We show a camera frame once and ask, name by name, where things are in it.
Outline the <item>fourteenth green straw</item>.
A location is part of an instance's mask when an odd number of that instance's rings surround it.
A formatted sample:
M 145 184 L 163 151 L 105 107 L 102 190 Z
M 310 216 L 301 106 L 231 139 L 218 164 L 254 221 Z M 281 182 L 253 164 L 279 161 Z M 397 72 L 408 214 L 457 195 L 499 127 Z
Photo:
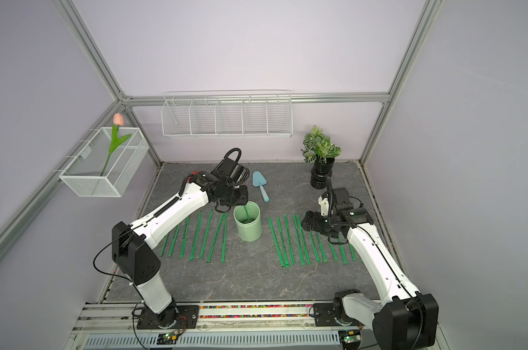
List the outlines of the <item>fourteenth green straw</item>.
M 206 249 L 206 246 L 207 246 L 207 240 L 208 240 L 209 232 L 210 232 L 210 229 L 211 229 L 211 222 L 212 222 L 213 214 L 214 214 L 214 210 L 211 210 L 209 212 L 207 225 L 206 225 L 206 228 L 205 228 L 205 231 L 204 231 L 204 238 L 203 238 L 203 241 L 202 241 L 201 251 L 200 251 L 200 254 L 199 254 L 199 258 L 200 259 L 203 258 L 204 252 L 205 252 L 205 249 Z

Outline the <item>thirteenth green straw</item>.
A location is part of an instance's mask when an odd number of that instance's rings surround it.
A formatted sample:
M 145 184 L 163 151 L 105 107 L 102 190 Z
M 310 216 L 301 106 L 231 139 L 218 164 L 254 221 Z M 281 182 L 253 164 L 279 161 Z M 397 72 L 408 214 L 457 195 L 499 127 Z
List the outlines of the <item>thirteenth green straw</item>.
M 214 233 L 214 237 L 213 237 L 212 242 L 211 242 L 209 255 L 207 257 L 207 263 L 211 262 L 212 256 L 214 254 L 214 249 L 215 249 L 215 246 L 217 244 L 217 239 L 218 239 L 218 236 L 219 236 L 220 231 L 221 231 L 222 226 L 223 226 L 224 217 L 225 217 L 225 214 L 221 214 L 220 215 L 219 222 L 218 222 L 218 225 L 217 225 L 217 229 L 216 229 L 216 231 Z

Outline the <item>nineteenth green straw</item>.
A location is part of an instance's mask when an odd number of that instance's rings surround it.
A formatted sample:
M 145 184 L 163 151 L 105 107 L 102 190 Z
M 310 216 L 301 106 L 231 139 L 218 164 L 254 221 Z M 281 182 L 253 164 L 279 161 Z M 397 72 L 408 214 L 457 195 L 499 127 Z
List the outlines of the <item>nineteenth green straw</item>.
M 250 219 L 250 215 L 249 215 L 249 212 L 248 212 L 248 209 L 247 209 L 246 205 L 244 206 L 244 211 L 245 211 L 245 214 L 246 214 L 246 223 L 250 223 L 251 219 Z

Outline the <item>light green metal cup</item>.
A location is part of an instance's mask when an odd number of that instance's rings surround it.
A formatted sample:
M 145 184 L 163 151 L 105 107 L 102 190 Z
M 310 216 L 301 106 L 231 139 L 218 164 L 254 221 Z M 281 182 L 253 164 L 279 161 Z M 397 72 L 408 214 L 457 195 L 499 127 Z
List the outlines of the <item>light green metal cup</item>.
M 233 210 L 233 218 L 236 223 L 237 232 L 241 240 L 245 242 L 254 242 L 262 234 L 261 211 L 260 207 L 253 201 L 246 204 L 251 222 L 246 223 L 246 214 L 244 206 L 237 206 Z

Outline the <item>twelfth green straw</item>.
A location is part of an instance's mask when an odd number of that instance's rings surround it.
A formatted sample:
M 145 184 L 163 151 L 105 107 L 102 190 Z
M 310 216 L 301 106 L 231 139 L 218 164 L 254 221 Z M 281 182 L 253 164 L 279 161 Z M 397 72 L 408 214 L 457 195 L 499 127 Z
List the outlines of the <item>twelfth green straw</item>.
M 221 263 L 225 262 L 226 243 L 227 243 L 227 227 L 228 227 L 228 213 L 225 213 L 223 217 L 223 242 L 222 242 L 222 249 L 221 249 L 221 256 L 220 256 Z

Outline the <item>sixteenth green straw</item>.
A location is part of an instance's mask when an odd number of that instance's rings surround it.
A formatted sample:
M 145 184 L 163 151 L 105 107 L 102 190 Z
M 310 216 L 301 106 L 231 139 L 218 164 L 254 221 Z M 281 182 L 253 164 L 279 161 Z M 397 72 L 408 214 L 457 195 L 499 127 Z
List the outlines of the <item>sixteenth green straw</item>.
M 184 256 L 185 256 L 185 250 L 186 250 L 186 245 L 187 245 L 187 240 L 188 240 L 189 226 L 190 226 L 190 217 L 187 217 L 186 220 L 185 220 L 184 232 L 182 234 L 182 245 L 181 245 L 179 258 L 184 258 Z

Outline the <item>fifteenth green straw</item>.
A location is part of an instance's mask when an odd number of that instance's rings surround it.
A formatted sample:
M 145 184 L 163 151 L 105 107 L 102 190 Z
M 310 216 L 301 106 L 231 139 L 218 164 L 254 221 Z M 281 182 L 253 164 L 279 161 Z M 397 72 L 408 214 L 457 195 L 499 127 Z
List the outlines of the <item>fifteenth green straw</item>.
M 200 232 L 200 227 L 201 227 L 201 221 L 202 221 L 202 218 L 203 218 L 203 214 L 204 213 L 202 211 L 200 211 L 198 213 L 198 219 L 197 219 L 197 223 L 196 223 L 196 226 L 195 226 L 195 235 L 194 235 L 193 243 L 192 243 L 192 246 L 191 246 L 189 261 L 192 261 L 195 258 L 195 251 L 196 251 L 196 246 L 197 246 L 197 242 L 198 242 L 198 235 L 199 235 L 199 232 Z

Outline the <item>eighteenth green straw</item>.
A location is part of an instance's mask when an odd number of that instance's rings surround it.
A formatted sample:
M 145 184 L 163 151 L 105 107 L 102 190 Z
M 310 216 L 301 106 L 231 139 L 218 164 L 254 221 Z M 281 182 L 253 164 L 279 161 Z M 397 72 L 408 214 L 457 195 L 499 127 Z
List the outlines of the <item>eighteenth green straw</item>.
M 163 239 L 162 248 L 160 251 L 160 256 L 163 256 L 166 250 L 167 241 L 169 239 L 169 234 L 167 233 Z

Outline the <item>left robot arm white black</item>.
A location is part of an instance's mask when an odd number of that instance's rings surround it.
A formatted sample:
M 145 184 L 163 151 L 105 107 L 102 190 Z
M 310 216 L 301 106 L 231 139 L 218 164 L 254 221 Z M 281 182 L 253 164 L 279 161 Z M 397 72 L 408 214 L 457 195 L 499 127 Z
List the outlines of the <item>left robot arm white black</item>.
M 160 275 L 160 258 L 154 249 L 178 224 L 207 204 L 226 209 L 247 204 L 245 182 L 249 175 L 247 167 L 225 156 L 211 171 L 185 175 L 179 191 L 149 214 L 113 227 L 112 260 L 152 314 L 174 319 L 176 305 Z

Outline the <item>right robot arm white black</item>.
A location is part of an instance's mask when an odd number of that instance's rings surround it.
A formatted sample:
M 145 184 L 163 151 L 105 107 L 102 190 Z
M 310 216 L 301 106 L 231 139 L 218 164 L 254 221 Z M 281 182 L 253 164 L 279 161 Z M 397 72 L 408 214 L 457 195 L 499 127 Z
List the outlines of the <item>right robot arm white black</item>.
M 439 306 L 405 275 L 382 241 L 372 216 L 354 206 L 346 188 L 328 186 L 319 197 L 319 211 L 307 211 L 303 230 L 326 236 L 332 245 L 349 245 L 363 261 L 380 299 L 360 291 L 335 294 L 335 320 L 371 329 L 381 349 L 423 349 L 436 342 Z

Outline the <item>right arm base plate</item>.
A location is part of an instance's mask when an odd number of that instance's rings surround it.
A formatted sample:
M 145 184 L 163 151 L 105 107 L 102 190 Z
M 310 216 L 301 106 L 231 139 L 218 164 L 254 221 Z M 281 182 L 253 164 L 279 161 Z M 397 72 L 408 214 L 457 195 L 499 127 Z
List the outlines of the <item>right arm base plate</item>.
M 344 321 L 336 316 L 332 303 L 315 303 L 310 308 L 310 315 L 317 327 L 354 327 L 358 328 L 358 321 Z

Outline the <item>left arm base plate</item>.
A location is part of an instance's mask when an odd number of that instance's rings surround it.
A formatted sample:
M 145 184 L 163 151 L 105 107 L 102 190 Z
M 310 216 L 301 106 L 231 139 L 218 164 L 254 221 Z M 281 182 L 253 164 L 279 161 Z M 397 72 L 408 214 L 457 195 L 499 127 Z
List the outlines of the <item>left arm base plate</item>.
M 140 330 L 194 329 L 198 322 L 199 312 L 198 305 L 179 305 L 161 314 L 154 314 L 145 307 L 138 317 L 137 328 Z

